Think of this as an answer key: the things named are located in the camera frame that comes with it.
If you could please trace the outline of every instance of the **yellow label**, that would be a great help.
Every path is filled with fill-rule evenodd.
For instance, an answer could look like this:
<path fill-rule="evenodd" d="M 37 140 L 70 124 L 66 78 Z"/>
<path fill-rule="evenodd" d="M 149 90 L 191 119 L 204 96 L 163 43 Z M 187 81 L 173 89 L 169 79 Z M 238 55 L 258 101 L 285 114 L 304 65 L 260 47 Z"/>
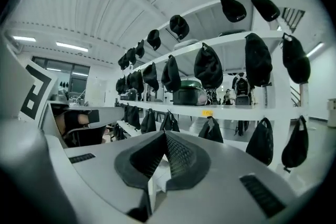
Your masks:
<path fill-rule="evenodd" d="M 212 116 L 214 112 L 212 110 L 202 110 L 202 116 L 209 117 Z"/>

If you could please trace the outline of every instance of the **fluorescent light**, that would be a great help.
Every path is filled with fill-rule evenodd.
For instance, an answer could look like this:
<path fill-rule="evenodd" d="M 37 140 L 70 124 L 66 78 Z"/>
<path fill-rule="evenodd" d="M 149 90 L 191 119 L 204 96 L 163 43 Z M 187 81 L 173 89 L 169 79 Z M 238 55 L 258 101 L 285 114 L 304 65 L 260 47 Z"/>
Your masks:
<path fill-rule="evenodd" d="M 33 37 L 17 37 L 17 36 L 13 36 L 13 38 L 15 40 L 23 40 L 23 41 L 33 41 L 36 42 L 36 39 Z"/>
<path fill-rule="evenodd" d="M 322 46 L 324 45 L 323 42 L 320 42 L 316 45 L 315 48 L 313 48 L 308 54 L 307 57 L 311 56 L 313 53 L 315 53 L 317 50 L 319 50 L 320 48 L 322 48 Z"/>
<path fill-rule="evenodd" d="M 48 67 L 47 67 L 47 70 L 61 72 L 61 70 L 60 70 L 60 69 L 55 69 L 55 68 L 48 68 Z"/>
<path fill-rule="evenodd" d="M 85 52 L 89 51 L 86 48 L 81 48 L 81 47 L 77 47 L 77 46 L 73 46 L 73 45 L 68 45 L 68 44 L 63 44 L 63 43 L 59 43 L 59 42 L 56 42 L 56 45 L 60 46 L 60 47 L 66 47 L 66 48 L 75 49 L 75 50 L 81 50 L 81 51 L 85 51 Z"/>
<path fill-rule="evenodd" d="M 73 75 L 79 75 L 79 76 L 84 76 L 87 77 L 88 75 L 83 74 L 83 73 L 77 73 L 77 72 L 72 72 Z"/>

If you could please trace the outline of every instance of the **white bin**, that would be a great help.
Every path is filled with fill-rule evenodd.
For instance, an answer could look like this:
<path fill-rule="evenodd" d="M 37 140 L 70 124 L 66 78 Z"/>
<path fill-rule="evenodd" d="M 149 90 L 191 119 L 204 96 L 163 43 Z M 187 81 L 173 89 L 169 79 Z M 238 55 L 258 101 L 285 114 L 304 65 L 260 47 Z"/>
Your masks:
<path fill-rule="evenodd" d="M 336 128 L 336 98 L 328 99 L 328 127 Z"/>

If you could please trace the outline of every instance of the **white ceiling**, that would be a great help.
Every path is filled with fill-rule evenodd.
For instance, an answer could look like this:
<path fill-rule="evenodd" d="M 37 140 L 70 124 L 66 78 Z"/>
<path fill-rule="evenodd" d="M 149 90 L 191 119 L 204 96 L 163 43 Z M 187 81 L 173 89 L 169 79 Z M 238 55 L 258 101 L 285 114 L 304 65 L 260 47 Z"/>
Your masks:
<path fill-rule="evenodd" d="M 183 40 L 217 37 L 231 29 L 251 30 L 250 0 L 239 0 L 247 18 L 230 23 L 219 0 L 22 0 L 7 29 L 11 35 L 35 37 L 23 42 L 24 51 L 36 56 L 73 61 L 87 65 L 119 67 L 125 50 L 134 47 L 149 31 L 159 28 L 175 14 L 184 16 L 190 34 Z M 278 6 L 309 10 L 316 0 L 273 0 Z M 160 30 L 161 47 L 154 51 L 146 45 L 141 59 L 147 62 L 173 50 L 178 42 L 169 26 Z M 87 47 L 89 52 L 57 47 L 55 42 Z"/>

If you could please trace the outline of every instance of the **ceiling light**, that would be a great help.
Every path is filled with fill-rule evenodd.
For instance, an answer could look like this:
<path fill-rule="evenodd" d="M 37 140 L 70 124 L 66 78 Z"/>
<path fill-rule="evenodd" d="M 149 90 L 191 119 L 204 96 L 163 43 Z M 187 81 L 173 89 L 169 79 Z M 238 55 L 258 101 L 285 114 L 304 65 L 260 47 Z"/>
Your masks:
<path fill-rule="evenodd" d="M 320 48 L 322 48 L 322 46 L 324 45 L 323 42 L 320 42 L 316 45 L 315 48 L 313 48 L 308 54 L 307 57 L 311 56 L 313 53 L 315 53 L 317 50 L 319 50 Z"/>
<path fill-rule="evenodd" d="M 48 68 L 48 67 L 47 67 L 47 70 L 61 72 L 61 70 L 60 70 L 60 69 L 55 69 L 55 68 Z"/>
<path fill-rule="evenodd" d="M 77 73 L 77 72 L 72 72 L 73 75 L 79 75 L 79 76 L 84 76 L 87 77 L 88 75 L 83 74 L 83 73 Z"/>
<path fill-rule="evenodd" d="M 13 38 L 15 40 L 23 40 L 23 41 L 33 41 L 36 42 L 36 39 L 33 37 L 17 37 L 17 36 L 13 36 Z"/>
<path fill-rule="evenodd" d="M 85 51 L 85 52 L 89 51 L 86 48 L 81 48 L 81 47 L 77 47 L 77 46 L 73 46 L 73 45 L 68 45 L 68 44 L 63 44 L 63 43 L 59 43 L 59 42 L 56 42 L 56 45 L 60 46 L 60 47 L 66 47 L 66 48 L 75 49 L 75 50 L 81 50 L 81 51 Z"/>

